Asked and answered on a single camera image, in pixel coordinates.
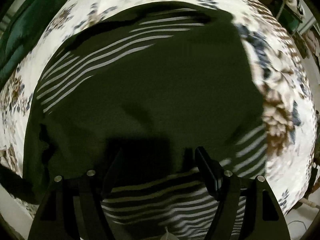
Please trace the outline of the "floral bed blanket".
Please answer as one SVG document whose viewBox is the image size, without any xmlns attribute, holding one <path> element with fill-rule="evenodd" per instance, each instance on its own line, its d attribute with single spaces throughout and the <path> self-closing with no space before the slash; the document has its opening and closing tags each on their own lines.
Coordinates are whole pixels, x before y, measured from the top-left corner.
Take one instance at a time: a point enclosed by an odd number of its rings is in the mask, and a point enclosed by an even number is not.
<svg viewBox="0 0 320 240">
<path fill-rule="evenodd" d="M 129 7 L 180 1 L 230 12 L 243 36 L 255 85 L 266 100 L 269 139 L 266 176 L 283 213 L 308 188 L 316 116 L 306 72 L 293 39 L 258 0 L 67 0 L 16 66 L 1 90 L 1 164 L 22 174 L 23 145 L 36 83 L 49 59 L 69 37 Z"/>
</svg>

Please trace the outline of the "dark green folded quilt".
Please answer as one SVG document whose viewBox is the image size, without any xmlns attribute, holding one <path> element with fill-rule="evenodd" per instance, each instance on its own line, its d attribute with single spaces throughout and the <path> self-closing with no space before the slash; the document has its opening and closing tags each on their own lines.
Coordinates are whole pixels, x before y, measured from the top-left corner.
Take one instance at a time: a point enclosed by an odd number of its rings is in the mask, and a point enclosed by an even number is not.
<svg viewBox="0 0 320 240">
<path fill-rule="evenodd" d="M 33 50 L 41 35 L 67 0 L 26 0 L 1 38 L 1 87 L 23 58 Z"/>
</svg>

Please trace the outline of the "black striped sweater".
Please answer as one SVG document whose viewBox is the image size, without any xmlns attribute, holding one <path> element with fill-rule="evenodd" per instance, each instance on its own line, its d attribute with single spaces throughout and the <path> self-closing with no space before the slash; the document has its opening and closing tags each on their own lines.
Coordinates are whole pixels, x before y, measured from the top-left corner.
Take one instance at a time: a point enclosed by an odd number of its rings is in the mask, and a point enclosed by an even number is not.
<svg viewBox="0 0 320 240">
<path fill-rule="evenodd" d="M 39 203 L 56 176 L 103 174 L 124 239 L 203 239 L 217 209 L 195 149 L 263 173 L 263 96 L 234 16 L 181 2 L 126 9 L 66 41 L 34 90 L 23 179 Z"/>
</svg>

